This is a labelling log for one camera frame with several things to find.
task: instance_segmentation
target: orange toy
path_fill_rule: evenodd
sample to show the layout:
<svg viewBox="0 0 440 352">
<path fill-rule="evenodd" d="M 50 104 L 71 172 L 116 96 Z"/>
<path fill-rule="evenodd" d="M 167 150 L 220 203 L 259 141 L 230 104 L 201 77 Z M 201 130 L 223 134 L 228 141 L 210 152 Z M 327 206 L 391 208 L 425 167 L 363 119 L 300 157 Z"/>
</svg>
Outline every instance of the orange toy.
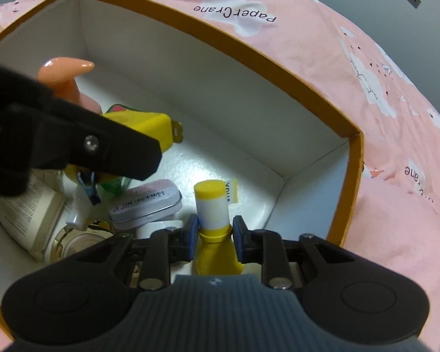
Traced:
<svg viewBox="0 0 440 352">
<path fill-rule="evenodd" d="M 38 81 L 51 88 L 56 96 L 97 114 L 102 114 L 103 110 L 98 102 L 81 93 L 74 79 L 90 72 L 94 67 L 93 62 L 77 58 L 52 58 L 39 69 Z"/>
</svg>

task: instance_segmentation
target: box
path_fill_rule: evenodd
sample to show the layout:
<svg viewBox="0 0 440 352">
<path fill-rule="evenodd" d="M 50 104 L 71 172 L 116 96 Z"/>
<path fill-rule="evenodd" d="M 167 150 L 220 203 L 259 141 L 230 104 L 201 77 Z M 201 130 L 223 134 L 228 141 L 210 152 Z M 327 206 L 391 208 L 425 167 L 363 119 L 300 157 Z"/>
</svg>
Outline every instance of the box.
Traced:
<svg viewBox="0 0 440 352">
<path fill-rule="evenodd" d="M 195 212 L 193 186 L 238 179 L 250 229 L 342 244 L 363 170 L 363 135 L 285 67 L 193 16 L 150 0 L 44 0 L 0 32 L 0 64 L 35 77 L 53 57 L 91 60 L 77 79 L 103 111 L 163 112 L 184 142 L 149 181 L 167 178 Z M 0 225 L 0 300 L 42 265 Z"/>
</svg>

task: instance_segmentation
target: screw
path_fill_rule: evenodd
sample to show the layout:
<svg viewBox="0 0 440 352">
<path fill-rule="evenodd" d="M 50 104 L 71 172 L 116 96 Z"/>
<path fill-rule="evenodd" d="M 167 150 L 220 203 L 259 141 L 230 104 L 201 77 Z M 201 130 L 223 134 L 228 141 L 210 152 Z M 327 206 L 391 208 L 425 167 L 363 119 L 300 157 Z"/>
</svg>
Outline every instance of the screw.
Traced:
<svg viewBox="0 0 440 352">
<path fill-rule="evenodd" d="M 139 283 L 139 286 L 146 291 L 155 291 L 163 286 L 163 282 L 157 278 L 146 278 Z"/>
<path fill-rule="evenodd" d="M 85 137 L 85 142 L 83 143 L 83 148 L 88 153 L 96 153 L 99 148 L 99 139 L 94 135 L 88 135 Z"/>
<path fill-rule="evenodd" d="M 269 281 L 269 286 L 275 290 L 286 290 L 292 287 L 292 281 L 289 278 L 282 278 L 278 276 Z"/>
</svg>

